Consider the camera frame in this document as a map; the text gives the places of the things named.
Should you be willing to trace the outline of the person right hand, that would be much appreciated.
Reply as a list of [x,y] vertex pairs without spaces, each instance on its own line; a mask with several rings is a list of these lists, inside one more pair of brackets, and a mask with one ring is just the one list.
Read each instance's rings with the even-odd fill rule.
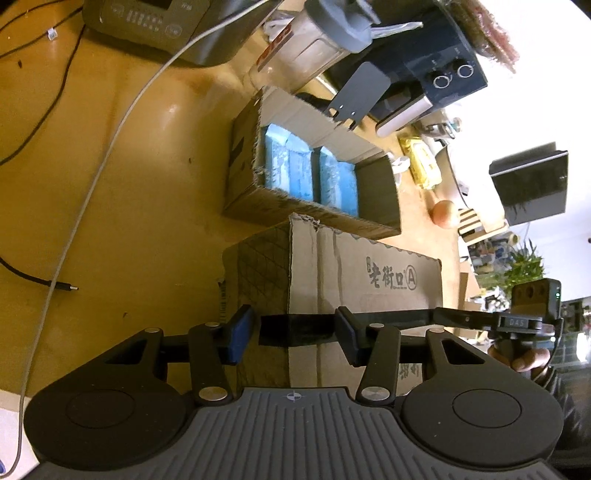
[[547,349],[530,349],[521,357],[510,360],[502,355],[495,346],[489,348],[488,354],[518,373],[531,372],[533,375],[543,372],[551,357],[551,353]]

